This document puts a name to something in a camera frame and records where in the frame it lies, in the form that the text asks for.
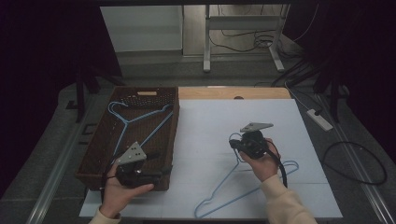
hand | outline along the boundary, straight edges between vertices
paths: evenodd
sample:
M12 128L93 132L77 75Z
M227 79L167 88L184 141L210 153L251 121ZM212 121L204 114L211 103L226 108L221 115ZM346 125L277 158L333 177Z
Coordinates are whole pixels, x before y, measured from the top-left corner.
M137 195L149 192L154 188L153 184L143 185L135 189L127 189L120 181L114 177L117 171L117 164L114 162L111 170L107 174L105 186L105 198L99 211L109 218L116 217L129 201Z
M266 140L272 143L271 138L266 138ZM268 143L269 149L280 158L280 155L277 153L275 146L271 143ZM257 178L259 178L261 182L277 174L278 164L270 155L268 155L268 153L257 160L251 159L243 151L239 152L239 154L241 155L242 159L251 166L254 175L257 176Z

wall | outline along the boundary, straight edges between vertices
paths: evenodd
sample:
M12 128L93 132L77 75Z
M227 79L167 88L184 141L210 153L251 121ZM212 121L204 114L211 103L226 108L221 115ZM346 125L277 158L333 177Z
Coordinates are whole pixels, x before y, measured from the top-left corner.
M101 7L116 52L182 49L182 9Z

person's right hand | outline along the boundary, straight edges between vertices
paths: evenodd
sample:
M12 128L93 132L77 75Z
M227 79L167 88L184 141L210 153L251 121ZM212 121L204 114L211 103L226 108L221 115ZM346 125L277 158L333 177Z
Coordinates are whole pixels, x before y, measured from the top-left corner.
M266 138L266 140L272 143L271 138ZM268 143L269 149L280 158L280 155L277 153L274 145L271 143ZM257 160L251 159L243 151L239 152L239 155L241 155L242 159L251 166L254 175L257 176L261 182L277 174L278 164L270 155L268 155L268 153Z

wrist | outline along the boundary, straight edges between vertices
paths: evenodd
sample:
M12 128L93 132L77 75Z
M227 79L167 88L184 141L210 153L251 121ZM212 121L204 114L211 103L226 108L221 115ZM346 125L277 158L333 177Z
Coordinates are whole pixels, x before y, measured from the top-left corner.
M118 211L114 211L111 207L107 207L105 205L100 206L99 211L103 216L108 218L117 219L120 217L120 213Z

person's left hand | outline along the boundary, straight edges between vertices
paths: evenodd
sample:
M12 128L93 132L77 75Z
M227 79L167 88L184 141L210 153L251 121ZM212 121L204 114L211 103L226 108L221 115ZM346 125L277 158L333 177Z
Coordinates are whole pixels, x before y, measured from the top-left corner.
M114 162L111 170L107 174L105 186L105 197L99 211L109 218L115 218L122 209L126 207L129 201L137 195L149 192L154 188L153 184L143 185L135 189L127 189L115 177L117 164Z

